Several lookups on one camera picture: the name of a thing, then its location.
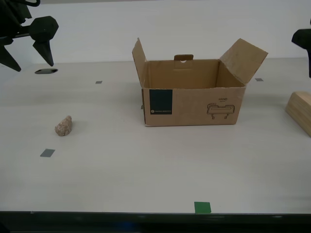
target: rock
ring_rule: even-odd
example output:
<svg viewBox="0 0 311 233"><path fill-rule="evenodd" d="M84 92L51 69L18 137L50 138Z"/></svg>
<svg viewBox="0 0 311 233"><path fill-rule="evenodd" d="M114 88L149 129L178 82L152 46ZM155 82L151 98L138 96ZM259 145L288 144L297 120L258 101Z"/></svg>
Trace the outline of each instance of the rock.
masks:
<svg viewBox="0 0 311 233"><path fill-rule="evenodd" d="M71 132L72 119L71 116L67 116L58 125L55 126L55 132L58 136L66 136Z"/></svg>

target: white tabletop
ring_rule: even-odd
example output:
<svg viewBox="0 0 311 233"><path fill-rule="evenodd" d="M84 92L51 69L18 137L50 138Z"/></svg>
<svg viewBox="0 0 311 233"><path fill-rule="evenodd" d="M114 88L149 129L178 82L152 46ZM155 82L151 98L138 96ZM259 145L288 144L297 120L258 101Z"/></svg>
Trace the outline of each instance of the white tabletop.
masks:
<svg viewBox="0 0 311 233"><path fill-rule="evenodd" d="M43 67L2 88L1 211L311 213L311 138L284 111L311 91L307 59L266 59L223 126L145 127L133 62Z"/></svg>

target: open cardboard box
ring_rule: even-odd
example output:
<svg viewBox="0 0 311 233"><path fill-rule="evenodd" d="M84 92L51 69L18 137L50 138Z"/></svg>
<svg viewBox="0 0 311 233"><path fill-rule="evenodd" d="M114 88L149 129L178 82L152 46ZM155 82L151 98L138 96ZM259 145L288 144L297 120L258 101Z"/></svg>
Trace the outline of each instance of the open cardboard box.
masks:
<svg viewBox="0 0 311 233"><path fill-rule="evenodd" d="M231 125L247 83L267 52L239 39L220 59L147 61L138 38L133 58L146 126Z"/></svg>

